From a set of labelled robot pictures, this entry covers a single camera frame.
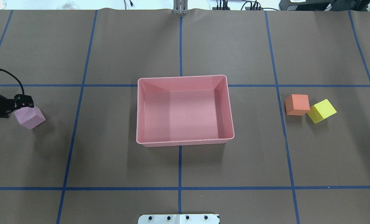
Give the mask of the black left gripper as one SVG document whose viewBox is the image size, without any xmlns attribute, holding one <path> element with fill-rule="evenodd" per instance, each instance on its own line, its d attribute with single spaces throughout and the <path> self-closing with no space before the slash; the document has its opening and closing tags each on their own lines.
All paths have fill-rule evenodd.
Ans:
<svg viewBox="0 0 370 224">
<path fill-rule="evenodd" d="M 0 95 L 0 118 L 9 118 L 9 114 L 21 108 L 34 108 L 34 101 L 31 96 L 17 94 L 9 99 Z"/>
</svg>

